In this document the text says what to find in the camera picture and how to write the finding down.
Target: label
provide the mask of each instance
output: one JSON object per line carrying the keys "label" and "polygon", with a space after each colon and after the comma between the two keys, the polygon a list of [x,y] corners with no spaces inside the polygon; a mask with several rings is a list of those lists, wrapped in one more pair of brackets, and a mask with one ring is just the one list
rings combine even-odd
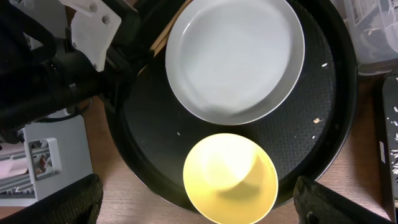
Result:
{"label": "label", "polygon": [[384,157],[384,143],[380,142],[380,156],[381,156],[381,161],[383,163],[386,163],[386,157]]}
{"label": "label", "polygon": [[354,25],[357,26],[377,7],[377,0],[350,0]]}

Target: wooden table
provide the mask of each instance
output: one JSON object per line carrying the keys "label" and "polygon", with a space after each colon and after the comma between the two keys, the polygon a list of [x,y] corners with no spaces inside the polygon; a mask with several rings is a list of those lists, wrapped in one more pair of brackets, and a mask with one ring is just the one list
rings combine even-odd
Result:
{"label": "wooden table", "polygon": [[[377,144],[374,135],[372,78],[360,80],[358,109],[350,135],[336,161],[319,180],[348,199],[387,218],[381,207]],[[94,99],[85,114],[91,161],[104,183],[98,223],[211,223],[177,208],[147,189],[129,170],[113,143],[103,104]],[[0,208],[0,218],[22,208]],[[298,223],[292,202],[277,208],[259,223]]]}

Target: black tray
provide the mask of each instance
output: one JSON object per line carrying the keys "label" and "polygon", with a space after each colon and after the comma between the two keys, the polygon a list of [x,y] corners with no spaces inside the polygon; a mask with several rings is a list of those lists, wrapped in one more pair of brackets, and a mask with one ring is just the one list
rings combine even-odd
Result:
{"label": "black tray", "polygon": [[[143,184],[179,207],[196,211],[183,187],[183,163],[201,139],[245,136],[268,153],[279,177],[275,206],[292,198],[297,177],[318,179],[340,151],[358,93],[348,31],[329,0],[288,0],[302,23],[305,62],[290,96],[275,111],[239,126],[210,124],[190,114],[172,93],[163,49],[138,76],[117,113],[106,110],[119,152]],[[315,118],[323,121],[315,124]]]}

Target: plastic container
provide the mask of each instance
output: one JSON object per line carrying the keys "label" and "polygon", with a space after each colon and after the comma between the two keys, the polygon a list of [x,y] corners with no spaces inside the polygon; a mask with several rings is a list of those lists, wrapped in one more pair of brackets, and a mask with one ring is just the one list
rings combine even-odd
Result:
{"label": "plastic container", "polygon": [[398,68],[398,0],[331,0],[348,25],[360,75]]}

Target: black cable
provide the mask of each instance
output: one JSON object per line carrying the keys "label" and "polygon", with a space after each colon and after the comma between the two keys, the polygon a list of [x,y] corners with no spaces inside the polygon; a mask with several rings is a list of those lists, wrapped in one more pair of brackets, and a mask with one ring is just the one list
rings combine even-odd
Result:
{"label": "black cable", "polygon": [[75,118],[79,115],[82,115],[86,110],[90,109],[91,106],[93,105],[93,99],[90,98],[90,104],[86,107],[84,107],[83,109],[79,109],[78,107],[76,107],[76,110],[73,114],[70,114],[68,116],[64,116],[62,118],[42,118],[39,119],[37,121],[35,121],[36,123],[54,123],[54,122],[59,122],[59,121],[66,121],[68,119],[72,119]]}

